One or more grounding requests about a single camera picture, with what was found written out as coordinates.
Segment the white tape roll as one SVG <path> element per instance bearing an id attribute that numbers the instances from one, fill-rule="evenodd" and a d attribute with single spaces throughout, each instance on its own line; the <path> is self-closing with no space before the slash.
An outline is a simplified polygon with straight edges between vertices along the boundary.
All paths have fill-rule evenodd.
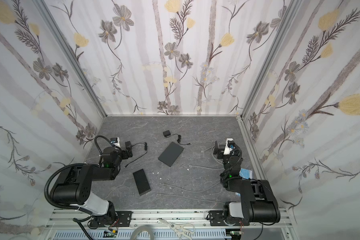
<path id="1" fill-rule="evenodd" d="M 155 234 L 152 230 L 151 227 L 149 226 L 140 226 L 138 227 L 137 229 L 135 229 L 131 236 L 130 236 L 130 240 L 137 240 L 138 239 L 138 236 L 142 233 L 147 233 L 148 236 L 150 237 L 150 240 L 154 240 L 155 239 Z"/>

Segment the slim ribbed black switch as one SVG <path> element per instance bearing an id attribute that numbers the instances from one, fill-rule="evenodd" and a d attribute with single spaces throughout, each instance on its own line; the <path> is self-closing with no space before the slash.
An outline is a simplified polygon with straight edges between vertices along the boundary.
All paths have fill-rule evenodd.
<path id="1" fill-rule="evenodd" d="M 144 169 L 140 169 L 133 173 L 133 177 L 139 192 L 139 195 L 142 196 L 151 191 L 149 181 L 147 179 Z"/>

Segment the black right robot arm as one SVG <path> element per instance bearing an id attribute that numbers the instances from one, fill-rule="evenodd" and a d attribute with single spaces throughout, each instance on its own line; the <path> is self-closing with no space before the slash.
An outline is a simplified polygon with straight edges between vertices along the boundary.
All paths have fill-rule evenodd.
<path id="1" fill-rule="evenodd" d="M 244 178 L 240 175 L 243 153 L 233 139 L 224 147 L 215 142 L 213 156 L 222 160 L 224 170 L 220 184 L 228 192 L 240 195 L 238 202 L 225 202 L 222 213 L 210 212 L 212 226 L 249 226 L 251 223 L 274 225 L 281 220 L 278 201 L 266 180 Z"/>

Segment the white handled scissors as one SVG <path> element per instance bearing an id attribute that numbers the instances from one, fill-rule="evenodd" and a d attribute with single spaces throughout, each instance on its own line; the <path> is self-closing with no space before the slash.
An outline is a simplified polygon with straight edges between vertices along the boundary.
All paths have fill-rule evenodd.
<path id="1" fill-rule="evenodd" d="M 192 224 L 176 224 L 171 223 L 163 219 L 158 219 L 160 223 L 170 228 L 172 231 L 176 233 L 180 240 L 186 238 L 188 240 L 192 240 L 192 236 L 196 231 L 196 228 Z"/>

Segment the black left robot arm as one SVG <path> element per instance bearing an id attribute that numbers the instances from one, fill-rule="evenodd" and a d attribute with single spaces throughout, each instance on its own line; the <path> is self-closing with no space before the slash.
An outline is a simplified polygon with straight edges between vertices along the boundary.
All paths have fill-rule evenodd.
<path id="1" fill-rule="evenodd" d="M 91 228 L 100 225 L 110 227 L 116 225 L 120 217 L 111 201 L 92 192 L 92 182 L 115 180 L 122 161 L 133 156 L 133 146 L 127 141 L 122 149 L 119 138 L 108 139 L 101 135 L 95 136 L 93 141 L 100 153 L 99 163 L 70 164 L 60 168 L 47 180 L 44 196 L 53 207 L 88 214 L 86 219 L 74 220 L 79 226 L 89 221 Z"/>

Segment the blue face mask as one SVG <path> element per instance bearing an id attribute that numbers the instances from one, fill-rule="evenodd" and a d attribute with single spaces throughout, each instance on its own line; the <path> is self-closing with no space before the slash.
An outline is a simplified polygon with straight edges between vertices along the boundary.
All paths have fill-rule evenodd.
<path id="1" fill-rule="evenodd" d="M 242 177 L 243 179 L 247 179 L 247 180 L 252 179 L 253 171 L 241 168 L 241 170 L 239 172 L 239 176 Z"/>

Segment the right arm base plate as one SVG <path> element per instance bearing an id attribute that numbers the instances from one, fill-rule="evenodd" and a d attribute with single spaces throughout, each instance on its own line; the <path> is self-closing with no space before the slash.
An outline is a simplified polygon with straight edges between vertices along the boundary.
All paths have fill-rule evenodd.
<path id="1" fill-rule="evenodd" d="M 224 211 L 209 211 L 206 220 L 210 222 L 211 227 L 240 227 L 239 218 L 227 215 Z"/>

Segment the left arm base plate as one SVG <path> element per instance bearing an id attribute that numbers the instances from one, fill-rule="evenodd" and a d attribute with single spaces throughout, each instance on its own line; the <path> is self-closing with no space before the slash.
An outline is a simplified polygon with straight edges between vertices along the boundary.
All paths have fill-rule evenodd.
<path id="1" fill-rule="evenodd" d="M 114 214 L 94 216 L 88 222 L 88 227 L 90 229 L 97 229 L 99 227 L 129 227 L 132 220 L 132 213 L 132 211 L 117 211 Z"/>

